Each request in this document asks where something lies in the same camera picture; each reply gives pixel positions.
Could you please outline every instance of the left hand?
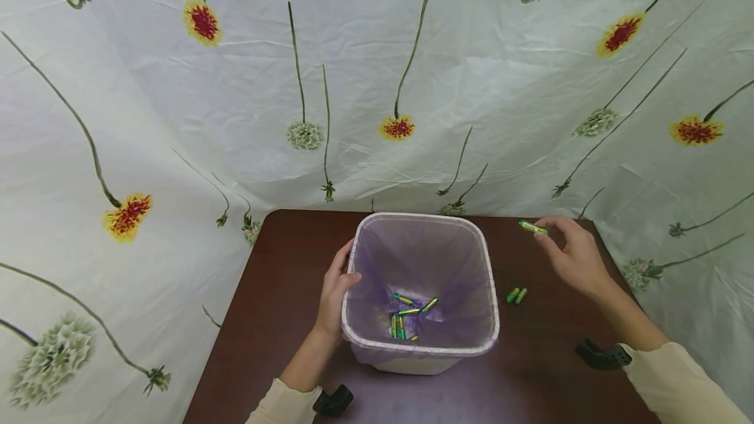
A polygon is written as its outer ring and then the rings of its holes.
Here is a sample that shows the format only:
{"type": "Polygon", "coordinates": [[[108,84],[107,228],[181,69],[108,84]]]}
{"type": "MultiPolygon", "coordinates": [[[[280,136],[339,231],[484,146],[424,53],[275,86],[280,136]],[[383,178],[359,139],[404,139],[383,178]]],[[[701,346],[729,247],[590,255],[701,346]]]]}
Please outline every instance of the left hand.
{"type": "Polygon", "coordinates": [[[346,245],[334,255],[331,268],[327,270],[325,279],[322,284],[322,296],[319,297],[319,313],[317,322],[314,323],[314,330],[323,334],[326,338],[337,342],[341,339],[340,330],[340,312],[343,306],[343,296],[350,287],[356,285],[361,280],[361,274],[343,274],[346,268],[346,260],[351,252],[353,240],[346,242],[346,245]]]}

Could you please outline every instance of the hand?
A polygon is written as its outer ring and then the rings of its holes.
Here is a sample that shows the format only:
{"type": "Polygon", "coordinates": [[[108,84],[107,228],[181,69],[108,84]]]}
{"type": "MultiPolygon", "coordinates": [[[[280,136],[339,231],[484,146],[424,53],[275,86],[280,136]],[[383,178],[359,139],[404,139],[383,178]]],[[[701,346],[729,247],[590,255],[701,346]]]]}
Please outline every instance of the hand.
{"type": "Polygon", "coordinates": [[[343,274],[346,267],[346,259],[351,252],[353,240],[346,242],[346,245],[334,255],[331,268],[327,270],[322,285],[322,296],[319,297],[319,313],[317,322],[314,323],[314,331],[324,335],[327,339],[334,342],[340,340],[340,312],[343,306],[343,296],[350,287],[361,280],[361,274],[343,274]]]}
{"type": "Polygon", "coordinates": [[[556,227],[564,234],[565,249],[562,251],[550,236],[537,232],[534,239],[550,257],[552,268],[566,284],[594,298],[615,283],[605,269],[591,232],[565,217],[545,217],[535,224],[550,230],[556,227]]]}

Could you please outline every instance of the white trash can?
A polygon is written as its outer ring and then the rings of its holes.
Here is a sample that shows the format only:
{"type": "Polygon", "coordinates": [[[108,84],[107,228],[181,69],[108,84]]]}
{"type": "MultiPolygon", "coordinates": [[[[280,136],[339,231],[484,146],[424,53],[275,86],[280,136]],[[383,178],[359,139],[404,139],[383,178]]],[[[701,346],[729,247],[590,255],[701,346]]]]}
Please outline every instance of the white trash can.
{"type": "Polygon", "coordinates": [[[346,294],[344,335],[363,364],[397,374],[436,375],[461,359],[487,353],[500,332],[495,281],[487,244],[471,221],[436,215],[376,213],[358,226],[348,261],[362,280],[346,294]],[[391,313],[405,316],[416,341],[393,339],[391,313]]]}

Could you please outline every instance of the yellow flower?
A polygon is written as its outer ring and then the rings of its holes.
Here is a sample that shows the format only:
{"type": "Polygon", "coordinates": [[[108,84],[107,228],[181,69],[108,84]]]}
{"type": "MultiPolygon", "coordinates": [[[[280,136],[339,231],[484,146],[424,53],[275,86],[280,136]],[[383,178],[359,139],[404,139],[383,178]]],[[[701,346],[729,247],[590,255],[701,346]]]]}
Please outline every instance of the yellow flower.
{"type": "Polygon", "coordinates": [[[183,22],[188,34],[204,46],[217,46],[223,37],[217,15],[204,1],[188,1],[184,4],[183,22]]]}
{"type": "Polygon", "coordinates": [[[144,216],[152,209],[152,196],[132,193],[117,210],[106,211],[105,229],[115,241],[133,242],[144,216]]]}
{"type": "Polygon", "coordinates": [[[385,118],[379,128],[382,137],[391,141],[402,141],[414,133],[414,125],[408,115],[398,115],[397,118],[385,118]]]}
{"type": "Polygon", "coordinates": [[[721,122],[704,121],[696,115],[685,116],[668,128],[670,137],[686,146],[702,146],[723,136],[725,125],[721,122]]]}
{"type": "Polygon", "coordinates": [[[644,25],[644,12],[627,14],[611,26],[597,45],[597,56],[609,58],[631,41],[644,25]]]}

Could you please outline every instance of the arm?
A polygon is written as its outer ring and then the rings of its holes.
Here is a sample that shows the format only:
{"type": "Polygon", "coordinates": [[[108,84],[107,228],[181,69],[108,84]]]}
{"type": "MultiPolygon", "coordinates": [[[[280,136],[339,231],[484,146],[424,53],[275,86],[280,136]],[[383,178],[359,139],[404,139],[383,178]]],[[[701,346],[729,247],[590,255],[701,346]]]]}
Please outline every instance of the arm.
{"type": "Polygon", "coordinates": [[[343,296],[361,280],[361,274],[342,273],[352,244],[353,240],[348,241],[334,256],[323,281],[316,324],[247,424],[311,424],[314,420],[312,406],[322,393],[317,382],[341,340],[343,296]]]}
{"type": "Polygon", "coordinates": [[[594,236],[574,220],[547,217],[537,225],[560,230],[565,247],[535,234],[566,284],[594,301],[633,361],[624,370],[663,424],[751,423],[683,346],[671,343],[634,299],[611,279],[594,236]]]}

